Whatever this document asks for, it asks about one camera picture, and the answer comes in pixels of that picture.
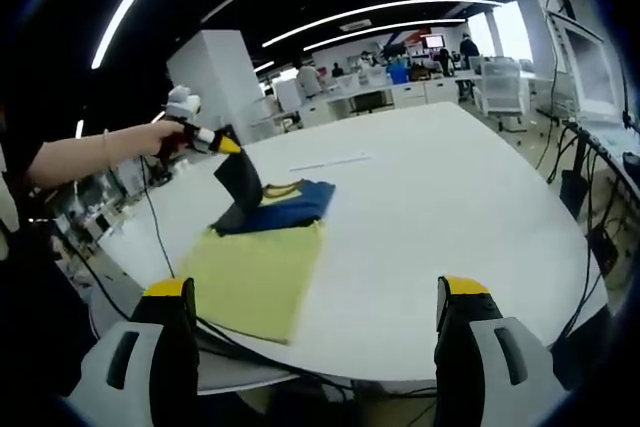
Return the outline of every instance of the floor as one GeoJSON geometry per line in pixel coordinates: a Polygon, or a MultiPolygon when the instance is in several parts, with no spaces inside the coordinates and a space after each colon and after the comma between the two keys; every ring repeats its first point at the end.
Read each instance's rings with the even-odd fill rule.
{"type": "MultiPolygon", "coordinates": [[[[498,122],[495,119],[485,118],[471,102],[462,102],[461,107],[476,117],[480,122],[496,132],[505,142],[511,145],[520,153],[532,166],[539,162],[549,138],[549,119],[534,112],[524,119],[527,131],[523,133],[499,132],[498,122]]],[[[552,171],[558,154],[557,143],[562,132],[562,127],[554,127],[551,132],[551,142],[538,169],[543,178],[547,178],[552,171]]],[[[571,138],[567,135],[564,143],[571,138]]],[[[575,154],[575,144],[570,147],[565,155],[560,159],[558,172],[555,181],[550,188],[555,192],[560,192],[560,172],[563,169],[570,169],[573,164],[575,154]]],[[[594,184],[592,190],[592,204],[594,224],[601,218],[612,192],[613,174],[606,164],[600,160],[596,162],[594,184]]],[[[626,203],[623,201],[624,194],[616,194],[611,213],[608,216],[606,228],[620,252],[619,260],[611,273],[605,279],[605,285],[609,294],[609,305],[613,312],[617,311],[624,300],[626,288],[630,280],[629,258],[631,257],[632,242],[638,238],[639,223],[637,213],[628,214],[626,203]]],[[[587,231],[587,213],[585,208],[578,219],[583,230],[587,231]]],[[[260,410],[256,399],[264,399],[266,389],[246,392],[241,394],[241,398],[248,405],[253,405],[254,409],[260,410]]],[[[434,399],[393,399],[375,402],[365,402],[361,407],[364,411],[364,425],[367,427],[427,427],[433,425],[435,408],[434,399]]]]}

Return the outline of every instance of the yellow cloth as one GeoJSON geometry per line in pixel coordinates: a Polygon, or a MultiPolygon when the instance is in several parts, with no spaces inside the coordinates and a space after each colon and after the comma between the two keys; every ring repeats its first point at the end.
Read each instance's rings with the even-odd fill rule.
{"type": "Polygon", "coordinates": [[[205,232],[180,264],[193,277],[198,316],[287,343],[321,245],[319,223],[224,237],[205,232]]]}

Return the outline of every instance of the folded shirt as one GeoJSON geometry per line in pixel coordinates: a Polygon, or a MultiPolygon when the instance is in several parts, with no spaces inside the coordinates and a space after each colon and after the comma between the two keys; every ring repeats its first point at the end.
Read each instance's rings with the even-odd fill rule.
{"type": "Polygon", "coordinates": [[[322,219],[336,186],[301,180],[290,185],[267,185],[263,205],[248,213],[238,227],[216,225],[220,235],[305,227],[322,219]]]}

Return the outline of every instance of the black sleeve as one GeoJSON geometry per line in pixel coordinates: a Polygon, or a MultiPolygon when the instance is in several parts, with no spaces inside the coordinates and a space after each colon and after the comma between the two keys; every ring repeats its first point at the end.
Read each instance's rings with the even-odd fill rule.
{"type": "Polygon", "coordinates": [[[34,125],[33,119],[29,121],[25,117],[25,113],[6,109],[3,130],[0,142],[7,171],[12,176],[23,175],[44,143],[39,128],[34,125]]]}

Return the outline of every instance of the ceiling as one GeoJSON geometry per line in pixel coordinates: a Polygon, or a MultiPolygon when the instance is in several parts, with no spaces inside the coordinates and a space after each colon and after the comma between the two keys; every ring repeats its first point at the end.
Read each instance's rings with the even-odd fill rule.
{"type": "MultiPolygon", "coordinates": [[[[306,23],[360,7],[398,0],[236,0],[201,20],[224,0],[136,0],[98,71],[90,66],[97,45],[121,0],[38,0],[3,62],[3,95],[28,91],[21,102],[42,114],[43,135],[73,134],[78,118],[88,132],[147,122],[170,87],[165,62],[202,28],[238,29],[254,64],[289,62],[303,47],[340,35],[339,25],[368,18],[374,26],[442,18],[454,4],[406,6],[341,19],[268,48],[263,42],[306,23]]],[[[27,0],[8,0],[2,11],[3,40],[13,32],[27,0]]],[[[462,16],[471,15],[473,9],[462,16]]]]}

